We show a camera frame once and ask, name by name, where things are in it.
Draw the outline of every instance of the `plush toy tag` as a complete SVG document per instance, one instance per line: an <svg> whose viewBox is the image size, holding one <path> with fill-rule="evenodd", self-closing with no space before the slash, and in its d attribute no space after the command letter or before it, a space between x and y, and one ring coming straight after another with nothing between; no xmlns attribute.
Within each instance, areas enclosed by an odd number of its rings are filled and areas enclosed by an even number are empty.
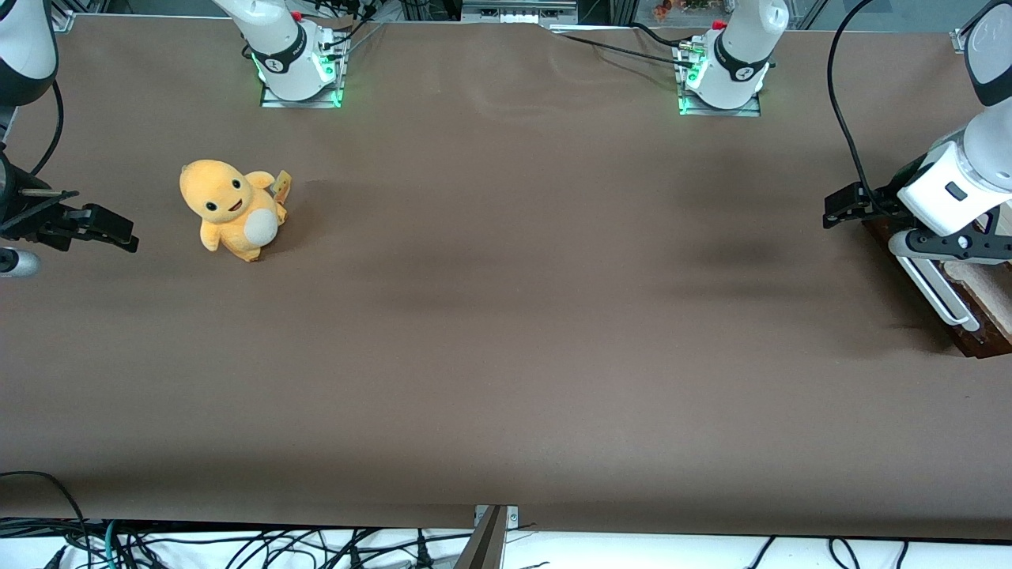
<svg viewBox="0 0 1012 569"><path fill-rule="evenodd" d="M291 189L291 176L281 170L273 185L270 186L270 194L274 196L274 201L283 206L284 200L288 198L289 189Z"/></svg>

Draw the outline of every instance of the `stuffed animal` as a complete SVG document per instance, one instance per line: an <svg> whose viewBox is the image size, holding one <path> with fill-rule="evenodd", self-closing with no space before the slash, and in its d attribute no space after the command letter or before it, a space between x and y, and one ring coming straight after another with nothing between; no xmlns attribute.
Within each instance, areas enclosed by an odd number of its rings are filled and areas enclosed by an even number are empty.
<svg viewBox="0 0 1012 569"><path fill-rule="evenodd" d="M290 187L283 170L276 180L267 172L244 176L218 160L197 160L179 174L183 199L203 220L200 242L208 251L222 243L244 261L259 259L260 248L274 240L288 215L282 205Z"/></svg>

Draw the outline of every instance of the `white cylinder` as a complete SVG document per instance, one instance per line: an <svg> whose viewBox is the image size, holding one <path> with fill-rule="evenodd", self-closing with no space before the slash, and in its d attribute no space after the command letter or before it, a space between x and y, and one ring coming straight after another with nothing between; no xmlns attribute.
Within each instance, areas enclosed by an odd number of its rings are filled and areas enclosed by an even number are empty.
<svg viewBox="0 0 1012 569"><path fill-rule="evenodd" d="M1012 191L1012 98L975 116L966 125L962 145L978 174Z"/></svg>
<svg viewBox="0 0 1012 569"><path fill-rule="evenodd" d="M214 0L235 20L250 48L276 54L299 36L299 24L283 4L266 0Z"/></svg>
<svg viewBox="0 0 1012 569"><path fill-rule="evenodd" d="M762 61L773 53L789 20L783 0L744 0L724 30L724 48L745 63Z"/></svg>

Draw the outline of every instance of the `white floor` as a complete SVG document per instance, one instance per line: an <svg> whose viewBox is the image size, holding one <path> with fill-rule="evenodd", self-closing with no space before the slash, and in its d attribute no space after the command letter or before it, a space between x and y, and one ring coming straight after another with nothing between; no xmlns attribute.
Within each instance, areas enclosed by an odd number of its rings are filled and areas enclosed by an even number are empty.
<svg viewBox="0 0 1012 569"><path fill-rule="evenodd" d="M459 530L426 531L427 537L459 533ZM350 531L324 533L327 544L338 549L350 537ZM254 536L239 534L173 534L172 538L207 540L228 537ZM385 530L366 539L361 547L385 547L415 541L414 530ZM755 558L765 538L737 538L718 536L647 536L620 534L568 534L558 532L511 532L507 538L503 569L525 569L547 562L545 569L743 569ZM319 544L316 536L311 543ZM434 542L429 544L430 555L440 559L458 554L466 540ZM899 542L851 541L863 569L892 569L900 552ZM0 567L3 569L38 569L63 545L59 538L0 539ZM222 569L242 543L214 545L155 544L152 548L169 569ZM97 541L96 549L103 546ZM309 546L294 549L315 553L316 558L302 554L282 554L270 564L270 569L313 569L323 562L322 552ZM838 555L850 566L843 548ZM78 550L68 549L62 569L73 569L86 562ZM385 555L368 568L393 569L406 566L412 558L396 552ZM245 567L260 567L263 554L252 559ZM95 561L95 567L104 569L104 562ZM347 569L347 560L338 569ZM833 569L837 567L829 556L827 542L823 539L778 538L770 547L759 569ZM903 569L961 568L1007 569L1012 567L1012 546L950 545L914 543Z"/></svg>

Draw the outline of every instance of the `black wire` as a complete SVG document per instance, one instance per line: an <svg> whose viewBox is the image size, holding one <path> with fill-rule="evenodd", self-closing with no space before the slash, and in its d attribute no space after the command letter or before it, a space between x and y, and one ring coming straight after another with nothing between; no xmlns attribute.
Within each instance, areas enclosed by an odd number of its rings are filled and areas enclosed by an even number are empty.
<svg viewBox="0 0 1012 569"><path fill-rule="evenodd" d="M745 569L757 569L759 564L762 563L762 558L766 556L766 550L769 549L769 546L773 545L773 540L775 539L776 536L770 536L769 539L766 540L766 543L759 548L759 553L757 553L755 559L752 560L752 564Z"/></svg>
<svg viewBox="0 0 1012 569"><path fill-rule="evenodd" d="M274 550L272 552L267 552L267 556L263 558L263 569L267 569L267 566L270 565L272 561L280 557L282 553L286 551L291 551L290 549L291 546L298 544L299 542L305 540L306 538L309 538L313 534L316 534L316 532L317 532L316 530L310 530L309 532L303 534L302 536L292 539L290 542L288 542L288 545L284 546L283 548L279 550Z"/></svg>
<svg viewBox="0 0 1012 569"><path fill-rule="evenodd" d="M842 542L843 547L847 548L847 553L850 554L850 560L854 562L853 567L847 567L843 564L843 561L840 561L840 558L836 556L836 551L834 550L836 542ZM842 538L831 538L828 542L828 546L830 557L832 557L833 561L840 566L840 569L861 569L861 564L857 562L857 556L854 554L854 550L850 547L850 544L847 543L847 540Z"/></svg>
<svg viewBox="0 0 1012 569"><path fill-rule="evenodd" d="M63 135L63 94L60 92L60 84L57 80L53 80L53 94L57 98L57 130L53 133L53 140L50 141L50 147L46 149L46 154L38 160L38 164L31 169L31 175L36 176L38 172L43 171L46 163L50 161L50 157L57 150L57 145L60 144L60 136Z"/></svg>
<svg viewBox="0 0 1012 569"><path fill-rule="evenodd" d="M847 139L847 148L850 150L850 157L854 161L854 168L857 169L857 177L861 182L861 189L867 194L868 199L876 211L883 212L887 216L893 219L897 219L897 216L893 212L887 212L878 206L878 200L875 197L874 191L872 191L871 186L868 185L868 178L864 174L864 166L861 164L861 157L857 153L857 145L854 144L854 137L850 135L850 129L847 127L847 121L843 119L843 112L840 110L840 103L836 100L836 86L833 84L833 65L836 63L836 49L840 44L840 37L843 36L843 30L846 29L847 24L850 20L854 19L857 12L861 11L861 8L867 6L874 0L861 0L840 22L840 27L836 29L836 33L833 34L833 43L829 47L829 59L826 62L826 85L829 88L829 102L833 105L833 114L836 115L837 123L840 124L840 130L843 131L843 138Z"/></svg>
<svg viewBox="0 0 1012 569"><path fill-rule="evenodd" d="M647 35L650 35L651 38L654 39L654 42L657 42L658 44L667 46L669 48L677 48L678 45L681 44L682 42L687 42L689 39L692 39L691 35L689 35L688 37L682 37L681 39L665 39L664 37L661 37L660 35L655 33L653 29L647 27L646 25L638 21L630 23L629 27L635 27L637 29L644 30L645 32L647 32Z"/></svg>
<svg viewBox="0 0 1012 569"><path fill-rule="evenodd" d="M690 64L689 62L675 61L675 60L670 59L670 58L661 58L661 57L658 57L658 56L651 56L651 55L648 55L648 54L642 54L640 52L634 52L632 50L626 50L625 48L616 48L615 46L608 46L607 44L601 44L599 42L594 42L592 39L584 39L583 37L576 37L574 35L567 35L565 33L562 33L561 35L563 37L567 38L567 39L572 39L574 42L579 42L581 44L587 44L588 46L595 46L597 48L604 48L605 50L611 50L612 52L618 52L618 53L621 53L621 54L628 54L630 56L636 56L638 58L659 61L659 62L663 62L663 63L666 63L666 64L669 64L669 65L676 65L676 66L680 66L680 67L692 67L692 64Z"/></svg>
<svg viewBox="0 0 1012 569"><path fill-rule="evenodd" d="M122 564L125 565L128 569L138 569L137 561L134 559L134 555L130 553L130 548L123 548L122 544L119 543L118 538L112 540L112 549L116 552L118 559L122 559Z"/></svg>
<svg viewBox="0 0 1012 569"><path fill-rule="evenodd" d="M903 569L903 561L907 559L907 550L910 549L910 542L904 541L903 547L900 548L900 557L896 558L896 569Z"/></svg>
<svg viewBox="0 0 1012 569"><path fill-rule="evenodd" d="M57 125L57 136L54 137L54 143L52 145L50 145L50 151L47 152L47 156L43 157L44 158L44 160L41 162L43 166L46 165L46 160L49 159L49 155L53 154L52 150L54 148L56 148L56 143L60 140L60 136L59 136L60 131L63 129L63 98L60 96L60 89L59 89L59 87L57 87L57 82L56 81L53 82L53 89L54 89L54 92L57 95L57 104L59 105L59 109L60 109L60 123ZM35 477L38 477L38 478L45 478L46 480L48 480L50 482L50 484L53 484L53 486L56 486L57 490L59 490L60 493L63 494L64 498L67 499L67 502L70 503L70 507L74 509L74 515L77 516L78 525L81 529L81 533L84 534L85 543L87 543L87 541L88 541L88 527L84 523L84 514L81 513L81 507L79 505L77 505L77 500L75 500L74 496L72 496L71 493L70 493L70 491L67 490L67 487L64 486L62 482L60 482L59 480L57 480L57 477L53 476L52 474L49 474L49 473L46 473L46 472L39 472L39 471L35 471L35 470L13 470L13 471L8 471L8 472L0 472L0 478L5 478L5 477L8 477L8 476L35 476ZM92 564L93 564L92 553L93 552L91 551L91 547L89 545L89 547L88 547L88 569L92 569Z"/></svg>
<svg viewBox="0 0 1012 569"><path fill-rule="evenodd" d="M337 42L332 42L330 44L324 44L323 49L324 50L329 50L329 49L331 49L331 48L333 48L335 46L340 46L341 44L344 44L345 42L351 39L351 36L354 35L356 31L358 31L359 29L361 29L362 26L365 25L365 23L368 22L368 21L369 21L368 18L362 18L362 20L360 22L358 22L358 25L356 25L347 35L345 35L344 37L338 39Z"/></svg>
<svg viewBox="0 0 1012 569"><path fill-rule="evenodd" d="M229 562L225 564L225 569L229 569L230 567L232 567L232 564L235 563L237 559L239 559L239 556L242 555L244 551L246 551L246 548L253 545L253 542L255 542L256 540L264 539L266 536L267 536L266 532L260 532L259 536L251 539L249 542L246 543L246 545L239 548L239 551L237 551L236 554L232 556L232 559L230 559Z"/></svg>

